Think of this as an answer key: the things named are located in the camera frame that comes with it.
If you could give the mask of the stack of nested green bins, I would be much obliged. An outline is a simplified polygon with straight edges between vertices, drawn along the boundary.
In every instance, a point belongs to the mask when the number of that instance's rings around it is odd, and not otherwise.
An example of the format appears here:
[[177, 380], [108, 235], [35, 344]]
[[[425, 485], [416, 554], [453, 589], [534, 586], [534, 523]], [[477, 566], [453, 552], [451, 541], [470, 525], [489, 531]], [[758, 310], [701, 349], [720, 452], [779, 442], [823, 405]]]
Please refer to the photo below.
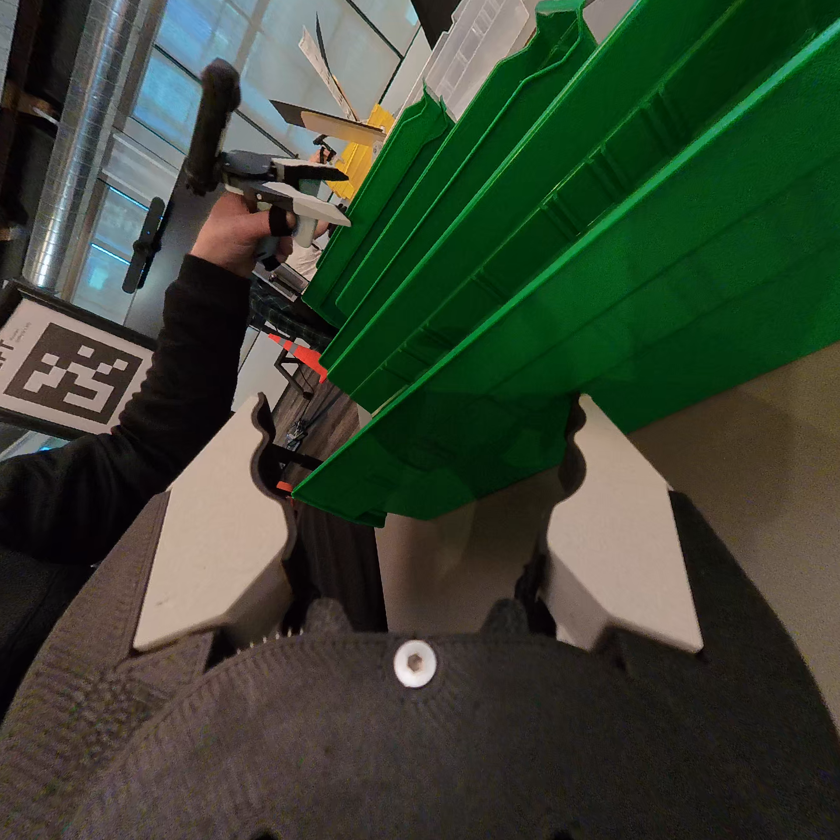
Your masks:
[[377, 239], [351, 260], [338, 297], [346, 319], [321, 356], [341, 391], [375, 367], [351, 360], [368, 323], [596, 48], [584, 5], [537, 4], [528, 44], [496, 64]]

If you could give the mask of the silver ventilation duct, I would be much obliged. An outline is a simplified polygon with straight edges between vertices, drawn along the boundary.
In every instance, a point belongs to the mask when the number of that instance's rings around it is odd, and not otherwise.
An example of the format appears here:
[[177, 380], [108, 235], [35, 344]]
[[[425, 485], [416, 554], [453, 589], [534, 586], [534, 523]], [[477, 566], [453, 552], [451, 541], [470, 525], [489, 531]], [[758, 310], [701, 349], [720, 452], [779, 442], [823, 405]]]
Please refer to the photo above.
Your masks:
[[23, 267], [29, 285], [54, 297], [68, 293], [81, 267], [112, 133], [132, 111], [165, 6], [88, 4]]

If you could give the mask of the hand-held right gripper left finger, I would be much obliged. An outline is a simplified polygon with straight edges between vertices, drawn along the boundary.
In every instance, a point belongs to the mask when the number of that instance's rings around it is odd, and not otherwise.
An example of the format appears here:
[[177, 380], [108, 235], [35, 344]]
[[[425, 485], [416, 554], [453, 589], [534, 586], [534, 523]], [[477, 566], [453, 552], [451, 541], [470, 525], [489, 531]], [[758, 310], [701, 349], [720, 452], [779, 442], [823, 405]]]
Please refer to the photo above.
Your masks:
[[236, 649], [280, 634], [293, 602], [284, 563], [297, 540], [271, 481], [266, 396], [247, 398], [171, 483], [134, 632], [141, 654], [221, 632]]

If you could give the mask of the clear plastic crate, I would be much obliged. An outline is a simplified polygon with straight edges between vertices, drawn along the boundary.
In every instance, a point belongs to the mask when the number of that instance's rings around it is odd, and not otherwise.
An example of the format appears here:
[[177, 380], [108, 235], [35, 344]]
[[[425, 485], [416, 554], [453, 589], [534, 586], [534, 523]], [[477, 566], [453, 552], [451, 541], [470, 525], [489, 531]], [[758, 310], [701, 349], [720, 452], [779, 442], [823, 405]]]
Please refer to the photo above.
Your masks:
[[452, 15], [406, 97], [426, 92], [459, 120], [497, 63], [523, 47], [536, 28], [536, 1], [464, 1]]

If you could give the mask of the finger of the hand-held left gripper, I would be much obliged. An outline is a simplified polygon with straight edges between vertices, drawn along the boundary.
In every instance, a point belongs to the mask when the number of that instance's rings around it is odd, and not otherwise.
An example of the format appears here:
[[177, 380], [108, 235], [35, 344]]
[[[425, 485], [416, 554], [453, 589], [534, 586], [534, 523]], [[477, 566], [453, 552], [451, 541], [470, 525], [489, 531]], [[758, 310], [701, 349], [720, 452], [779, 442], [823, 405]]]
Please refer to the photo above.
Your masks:
[[350, 227], [351, 220], [344, 211], [331, 203], [301, 192], [285, 182], [257, 183], [253, 187], [257, 204], [279, 207], [282, 214], [293, 214], [296, 218], [325, 221], [341, 227]]
[[269, 167], [270, 182], [292, 185], [300, 181], [347, 182], [349, 177], [330, 163], [306, 161], [297, 158], [274, 158]]

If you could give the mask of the framed marker tag board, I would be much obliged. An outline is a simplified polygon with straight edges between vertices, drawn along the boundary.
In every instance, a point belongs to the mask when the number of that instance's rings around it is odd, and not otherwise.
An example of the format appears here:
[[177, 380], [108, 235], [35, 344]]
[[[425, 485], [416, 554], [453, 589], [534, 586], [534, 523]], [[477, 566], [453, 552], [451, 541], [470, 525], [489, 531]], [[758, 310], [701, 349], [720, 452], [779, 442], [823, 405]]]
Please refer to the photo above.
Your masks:
[[154, 350], [154, 339], [10, 280], [1, 294], [2, 423], [65, 440], [106, 434]]

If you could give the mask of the green plastic bin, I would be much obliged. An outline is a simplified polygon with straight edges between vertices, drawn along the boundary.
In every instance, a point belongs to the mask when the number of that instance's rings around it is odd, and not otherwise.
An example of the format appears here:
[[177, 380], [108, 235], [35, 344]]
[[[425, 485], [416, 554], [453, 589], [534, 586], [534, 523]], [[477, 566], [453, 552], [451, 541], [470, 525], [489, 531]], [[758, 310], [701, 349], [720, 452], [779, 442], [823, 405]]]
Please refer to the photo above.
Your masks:
[[395, 123], [350, 203], [351, 226], [332, 234], [302, 296], [333, 328], [338, 329], [348, 317], [339, 298], [352, 275], [453, 127], [446, 106], [426, 88]]
[[353, 344], [294, 490], [431, 519], [838, 341], [838, 2], [636, 2]]

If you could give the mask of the person's left forearm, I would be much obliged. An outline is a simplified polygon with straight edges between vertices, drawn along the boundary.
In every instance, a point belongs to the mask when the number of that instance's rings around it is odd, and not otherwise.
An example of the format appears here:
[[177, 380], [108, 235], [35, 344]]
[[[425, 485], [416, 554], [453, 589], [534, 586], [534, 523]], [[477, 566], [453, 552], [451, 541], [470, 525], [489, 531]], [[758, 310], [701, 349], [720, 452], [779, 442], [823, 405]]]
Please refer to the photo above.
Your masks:
[[2, 575], [103, 560], [230, 417], [249, 281], [188, 255], [140, 391], [108, 434], [2, 464]]

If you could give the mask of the orange traffic cone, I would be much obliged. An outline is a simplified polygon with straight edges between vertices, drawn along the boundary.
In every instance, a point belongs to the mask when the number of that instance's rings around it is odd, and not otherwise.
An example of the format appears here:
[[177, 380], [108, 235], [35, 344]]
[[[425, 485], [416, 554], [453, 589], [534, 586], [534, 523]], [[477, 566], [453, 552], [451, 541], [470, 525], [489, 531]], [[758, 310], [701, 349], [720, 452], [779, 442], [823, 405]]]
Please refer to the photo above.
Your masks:
[[291, 356], [293, 359], [297, 360], [298, 363], [315, 371], [318, 374], [320, 384], [324, 383], [328, 379], [329, 373], [322, 366], [321, 355], [318, 351], [277, 334], [269, 333], [268, 338], [278, 344], [281, 350], [286, 352], [287, 356]]

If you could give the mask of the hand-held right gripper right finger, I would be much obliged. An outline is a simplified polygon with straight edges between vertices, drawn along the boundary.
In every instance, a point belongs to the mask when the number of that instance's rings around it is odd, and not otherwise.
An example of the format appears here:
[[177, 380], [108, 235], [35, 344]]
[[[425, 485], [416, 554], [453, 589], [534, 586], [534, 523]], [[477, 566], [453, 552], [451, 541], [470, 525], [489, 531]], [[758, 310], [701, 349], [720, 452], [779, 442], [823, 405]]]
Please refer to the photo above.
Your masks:
[[551, 510], [542, 600], [558, 641], [593, 650], [620, 629], [703, 648], [670, 485], [589, 395], [576, 406], [573, 489]]

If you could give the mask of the large glass window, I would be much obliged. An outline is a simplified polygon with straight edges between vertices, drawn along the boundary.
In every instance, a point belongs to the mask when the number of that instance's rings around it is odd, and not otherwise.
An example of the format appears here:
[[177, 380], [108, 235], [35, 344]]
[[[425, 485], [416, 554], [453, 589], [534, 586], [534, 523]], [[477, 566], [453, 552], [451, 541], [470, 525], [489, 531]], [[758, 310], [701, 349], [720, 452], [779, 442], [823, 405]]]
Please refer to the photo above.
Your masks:
[[123, 290], [132, 245], [152, 200], [170, 199], [201, 97], [199, 75], [213, 59], [239, 72], [241, 102], [228, 150], [309, 157], [314, 134], [288, 124], [271, 101], [335, 115], [342, 110], [299, 47], [306, 29], [322, 46], [355, 113], [400, 97], [427, 42], [411, 2], [172, 1], [154, 31], [128, 115], [111, 131], [92, 199], [80, 268], [69, 300], [124, 323], [139, 299]]

